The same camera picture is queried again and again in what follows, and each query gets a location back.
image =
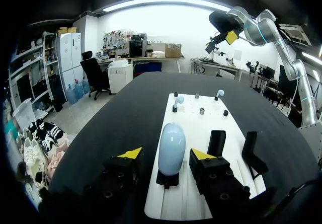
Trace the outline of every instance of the gray tile floor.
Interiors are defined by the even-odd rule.
[[[88,121],[109,101],[113,95],[101,93],[96,101],[94,96],[84,95],[78,102],[71,105],[63,104],[60,112],[51,111],[45,118],[45,122],[53,122],[68,134],[78,134]]]

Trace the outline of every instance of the printer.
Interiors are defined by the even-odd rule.
[[[130,58],[145,57],[147,45],[146,33],[134,34],[130,41]]]

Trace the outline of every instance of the white board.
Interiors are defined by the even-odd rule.
[[[249,186],[253,198],[266,190],[262,176],[252,179],[248,166],[242,159],[245,137],[235,122],[231,113],[223,115],[228,110],[224,103],[214,97],[179,94],[184,97],[183,104],[178,104],[177,113],[172,112],[176,97],[169,94],[162,130],[167,123],[180,125],[186,137],[186,151],[179,172],[179,185],[165,190],[163,185],[156,183],[158,172],[159,144],[155,154],[148,194],[144,212],[150,218],[165,220],[199,220],[212,218],[209,207],[203,195],[199,194],[190,167],[189,154],[191,148],[204,153],[208,151],[212,130],[225,130],[226,141],[222,152],[223,157],[230,162],[234,176],[244,186]],[[205,109],[204,115],[199,114],[200,108]]]

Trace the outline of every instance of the white refrigerator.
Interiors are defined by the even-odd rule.
[[[59,35],[57,39],[57,53],[65,90],[68,89],[68,84],[72,85],[75,82],[75,79],[83,80],[80,37],[81,33],[68,33]]]

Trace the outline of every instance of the white container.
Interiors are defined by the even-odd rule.
[[[23,130],[24,127],[28,128],[30,123],[36,122],[36,117],[31,106],[31,98],[24,100],[23,103],[16,108],[12,116],[17,120],[21,130]]]
[[[111,93],[115,94],[122,90],[133,80],[133,64],[123,64],[120,67],[113,66],[107,69],[109,75]]]

